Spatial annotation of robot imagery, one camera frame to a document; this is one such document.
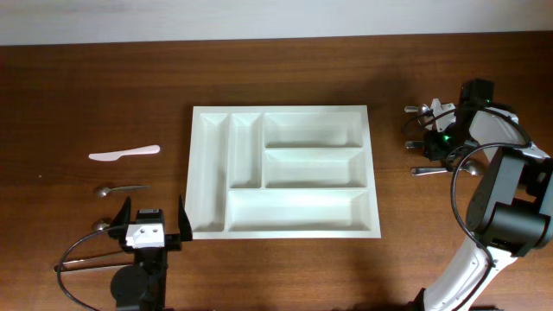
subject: utensil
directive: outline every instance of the utensil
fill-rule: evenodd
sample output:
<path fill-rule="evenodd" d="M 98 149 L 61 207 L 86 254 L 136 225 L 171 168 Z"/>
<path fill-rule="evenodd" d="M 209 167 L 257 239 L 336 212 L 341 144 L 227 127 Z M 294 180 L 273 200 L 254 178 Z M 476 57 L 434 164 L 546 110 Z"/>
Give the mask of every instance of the utensil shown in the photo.
<path fill-rule="evenodd" d="M 115 251 L 115 252 L 112 252 L 112 253 L 107 253 L 107 254 L 99 255 L 99 256 L 85 257 L 85 258 L 69 260 L 69 261 L 66 261 L 65 263 L 62 264 L 61 273 L 74 272 L 74 271 L 84 271 L 84 270 L 98 270 L 98 269 L 107 269 L 107 268 L 115 268 L 115 267 L 124 267 L 124 266 L 132 264 L 132 263 L 116 263 L 116 264 L 107 264 L 107 265 L 100 265 L 100 266 L 95 266 L 95 267 L 76 268 L 76 269 L 68 269 L 66 267 L 66 265 L 68 265 L 68 264 L 70 265 L 70 264 L 75 264 L 75 263 L 90 263 L 92 261 L 96 261 L 96 260 L 99 260 L 99 259 L 106 259 L 106 258 L 109 258 L 109 257 L 115 257 L 115 256 L 118 256 L 118 255 L 121 255 L 121 254 L 124 254 L 124 253 L 125 253 L 124 251 Z M 59 269 L 59 267 L 56 264 L 54 266 L 54 272 L 57 273 L 58 269 Z"/>
<path fill-rule="evenodd" d="M 407 141 L 405 142 L 405 148 L 407 149 L 422 149 L 424 148 L 423 141 Z"/>
<path fill-rule="evenodd" d="M 106 227 L 110 226 L 110 223 L 111 223 L 111 219 L 108 219 L 108 218 L 98 219 L 98 220 L 94 221 L 94 223 L 92 224 L 92 231 L 96 232 L 96 231 L 104 230 Z M 129 265 L 129 264 L 132 264 L 132 263 L 116 263 L 116 264 L 107 264 L 107 265 L 100 265 L 100 266 L 87 267 L 87 268 L 77 268 L 77 269 L 68 269 L 66 267 L 66 265 L 68 265 L 68 264 L 71 265 L 71 264 L 74 264 L 74 263 L 89 263 L 91 261 L 95 261 L 95 260 L 99 260 L 99 259 L 106 259 L 106 258 L 109 258 L 109 257 L 115 257 L 115 256 L 121 255 L 121 254 L 124 254 L 124 251 L 114 251 L 114 252 L 103 254 L 103 255 L 97 255 L 97 256 L 92 256 L 92 257 L 84 257 L 84 258 L 79 258 L 79 259 L 68 260 L 68 261 L 66 261 L 62 264 L 61 273 L 75 272 L 75 271 L 85 271 L 85 270 L 102 270 L 102 269 L 117 268 L 117 267 L 122 268 L 124 266 Z M 58 268 L 59 267 L 56 264 L 54 266 L 54 272 L 57 273 Z"/>
<path fill-rule="evenodd" d="M 153 155 L 159 152 L 161 148 L 158 145 L 151 145 L 141 148 L 128 149 L 122 151 L 105 152 L 88 155 L 89 159 L 96 161 L 116 161 L 121 156 Z"/>
<path fill-rule="evenodd" d="M 468 160 L 461 166 L 461 170 L 468 172 L 472 176 L 483 175 L 486 169 L 482 163 L 475 160 Z M 438 173 L 446 173 L 446 168 L 411 168 L 411 174 L 413 176 L 430 175 Z"/>
<path fill-rule="evenodd" d="M 108 187 L 100 187 L 96 191 L 96 195 L 100 198 L 104 198 L 108 193 L 110 192 L 123 192 L 123 191 L 131 191 L 131 190 L 140 190 L 140 189 L 146 189 L 151 186 L 122 186 L 122 187 L 114 187 L 114 188 L 108 188 Z"/>
<path fill-rule="evenodd" d="M 404 111 L 407 112 L 407 113 L 415 113 L 418 111 L 418 107 L 417 106 L 406 106 L 404 108 Z"/>
<path fill-rule="evenodd" d="M 92 224 L 92 232 L 104 230 L 110 226 L 110 223 L 111 219 L 98 219 Z"/>

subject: spoon handle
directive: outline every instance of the spoon handle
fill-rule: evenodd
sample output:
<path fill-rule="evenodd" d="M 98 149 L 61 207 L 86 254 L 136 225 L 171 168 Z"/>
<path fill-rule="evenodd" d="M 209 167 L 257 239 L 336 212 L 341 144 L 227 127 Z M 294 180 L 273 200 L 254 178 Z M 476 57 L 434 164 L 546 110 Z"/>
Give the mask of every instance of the spoon handle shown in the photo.
<path fill-rule="evenodd" d="M 146 189 L 151 186 L 122 186 L 122 187 L 114 187 L 110 191 L 130 191 L 130 190 L 139 190 L 139 189 Z"/>
<path fill-rule="evenodd" d="M 430 175 L 448 172 L 447 168 L 411 168 L 413 176 Z"/>

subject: spoon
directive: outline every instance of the spoon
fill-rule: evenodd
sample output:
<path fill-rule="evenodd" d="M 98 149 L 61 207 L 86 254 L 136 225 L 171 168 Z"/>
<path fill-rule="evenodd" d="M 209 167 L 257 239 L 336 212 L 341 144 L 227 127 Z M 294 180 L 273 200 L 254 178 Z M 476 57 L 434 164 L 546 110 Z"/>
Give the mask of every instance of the spoon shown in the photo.
<path fill-rule="evenodd" d="M 111 223 L 111 219 L 108 218 L 102 218 L 94 221 L 92 224 L 92 232 L 102 231 L 105 228 L 109 227 Z M 84 258 L 78 258 L 78 259 L 72 259 L 64 262 L 61 265 L 61 273 L 67 273 L 67 272 L 76 272 L 76 271 L 92 271 L 92 270 L 103 270 L 103 269 L 109 269 L 109 268 L 123 268 L 124 266 L 128 266 L 132 263 L 115 263 L 115 264 L 107 264 L 107 265 L 100 265 L 100 266 L 94 266 L 94 267 L 85 267 L 85 268 L 76 268 L 76 269 L 68 269 L 66 265 L 71 265 L 73 263 L 89 263 L 91 261 L 99 260 L 99 259 L 106 259 L 109 257 L 115 257 L 117 255 L 124 254 L 124 251 L 114 251 L 107 254 L 92 256 L 92 257 L 84 257 Z M 54 272 L 58 272 L 58 265 L 56 264 L 54 266 Z"/>
<path fill-rule="evenodd" d="M 98 219 L 94 221 L 92 224 L 92 232 L 104 230 L 105 228 L 109 227 L 111 223 L 111 219 L 104 218 L 104 219 Z"/>
<path fill-rule="evenodd" d="M 150 186 L 123 186 L 123 187 L 101 187 L 96 191 L 96 195 L 100 198 L 104 198 L 110 192 L 121 192 L 121 191 L 130 191 L 130 190 L 139 190 L 149 188 Z"/>
<path fill-rule="evenodd" d="M 482 163 L 475 160 L 467 160 L 465 164 L 461 166 L 461 170 L 469 173 L 472 176 L 483 175 L 486 171 Z M 447 168 L 411 168 L 411 174 L 413 176 L 430 175 L 438 173 L 448 172 Z"/>

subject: cable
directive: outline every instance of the cable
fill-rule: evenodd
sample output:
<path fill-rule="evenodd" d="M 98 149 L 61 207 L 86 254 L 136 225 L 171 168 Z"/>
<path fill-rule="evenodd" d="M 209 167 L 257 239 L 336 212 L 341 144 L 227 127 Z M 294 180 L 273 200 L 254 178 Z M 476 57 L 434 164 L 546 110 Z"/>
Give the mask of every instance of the cable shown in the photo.
<path fill-rule="evenodd" d="M 479 147 L 476 147 L 475 149 L 468 152 L 463 158 L 459 161 L 459 164 L 457 164 L 457 167 L 453 171 L 453 177 L 451 178 L 451 188 L 450 188 L 450 195 L 451 195 L 451 207 L 453 209 L 453 214 L 455 216 L 455 219 L 457 220 L 457 223 L 461 227 L 461 229 L 465 232 L 465 234 L 473 240 L 473 242 L 478 245 L 479 248 L 481 248 L 487 256 L 487 267 L 484 271 L 484 274 L 482 275 L 482 278 L 476 283 L 473 290 L 468 293 L 467 297 L 457 306 L 453 309 L 453 311 L 460 310 L 468 301 L 472 299 L 474 294 L 479 290 L 480 286 L 484 283 L 484 281 L 488 278 L 490 275 L 490 272 L 495 267 L 495 262 L 493 261 L 493 255 L 492 253 L 485 247 L 476 237 L 468 230 L 467 226 L 462 220 L 462 217 L 459 214 L 459 210 L 457 209 L 457 203 L 455 202 L 455 183 L 457 182 L 457 176 L 459 175 L 459 171 L 461 169 L 461 166 L 463 163 L 473 154 L 475 154 L 478 151 L 481 151 L 483 149 L 488 148 L 496 148 L 496 147 L 504 147 L 504 148 L 513 148 L 513 149 L 525 149 L 532 146 L 532 140 L 530 138 L 530 135 L 523 129 L 522 126 L 512 121 L 510 117 L 507 117 L 497 111 L 489 110 L 489 109 L 478 109 L 478 111 L 484 111 L 487 113 L 491 113 L 493 115 L 496 115 L 498 117 L 501 117 L 503 120 L 505 120 L 509 125 L 514 127 L 524 138 L 525 143 L 524 144 L 516 144 L 516 143 L 486 143 Z"/>
<path fill-rule="evenodd" d="M 127 226 L 127 225 L 115 225 L 115 226 L 113 226 L 113 227 L 105 228 L 104 230 L 100 230 L 100 231 L 96 231 L 96 232 L 87 234 L 87 235 L 85 235 L 83 238 L 81 238 L 79 241 L 75 242 L 75 244 L 73 244 L 71 247 L 69 247 L 69 249 L 67 249 L 67 251 L 63 254 L 63 256 L 61 256 L 60 262 L 58 263 L 59 269 L 57 270 L 56 275 L 58 276 L 58 285 L 60 285 L 61 291 L 63 291 L 63 293 L 64 293 L 67 297 L 69 297 L 69 299 L 71 299 L 71 300 L 74 301 L 75 303 L 81 305 L 82 307 L 86 308 L 87 310 L 99 311 L 98 309 L 93 308 L 93 307 L 87 305 L 86 303 L 80 301 L 80 300 L 77 299 L 74 295 L 72 295 L 72 294 L 69 292 L 69 290 L 67 290 L 67 288 L 66 288 L 65 285 L 63 284 L 63 281 L 61 280 L 61 271 L 63 270 L 63 267 L 64 267 L 63 263 L 65 263 L 66 258 L 67 258 L 67 256 L 69 255 L 69 253 L 70 253 L 75 247 L 77 247 L 79 244 L 81 244 L 81 243 L 87 241 L 87 239 L 92 238 L 92 237 L 96 237 L 97 235 L 102 234 L 102 233 L 104 233 L 104 232 L 110 232 L 110 231 L 112 231 L 112 230 L 124 229 L 126 226 Z"/>

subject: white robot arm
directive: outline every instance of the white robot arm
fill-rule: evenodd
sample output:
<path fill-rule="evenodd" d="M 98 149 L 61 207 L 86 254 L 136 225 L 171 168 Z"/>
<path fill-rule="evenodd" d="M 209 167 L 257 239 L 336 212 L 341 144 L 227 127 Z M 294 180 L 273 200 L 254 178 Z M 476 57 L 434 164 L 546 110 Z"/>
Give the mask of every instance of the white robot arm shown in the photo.
<path fill-rule="evenodd" d="M 471 150 L 483 149 L 490 168 L 467 210 L 466 228 L 472 237 L 465 237 L 442 276 L 427 289 L 422 289 L 410 303 L 412 310 L 469 310 L 502 269 L 531 249 L 544 247 L 553 236 L 553 228 L 549 226 L 553 216 L 553 183 L 550 184 L 553 163 L 547 154 L 528 141 L 523 130 L 513 127 L 518 123 L 517 116 L 507 106 L 495 106 L 492 94 L 493 83 L 477 79 L 463 86 L 454 117 L 455 108 L 452 109 L 451 104 L 441 105 L 437 113 L 418 110 L 416 119 L 428 130 L 421 143 L 425 156 L 443 160 L 447 166 L 452 156 L 470 156 Z M 436 105 L 439 105 L 437 99 L 432 106 Z M 437 123 L 440 115 L 447 116 L 442 120 L 447 122 Z M 529 147 L 486 148 L 492 143 L 527 143 Z M 515 191 L 520 187 L 535 196 L 535 201 L 515 199 Z M 488 267 L 490 257 L 473 238 L 492 256 L 491 269 Z"/>

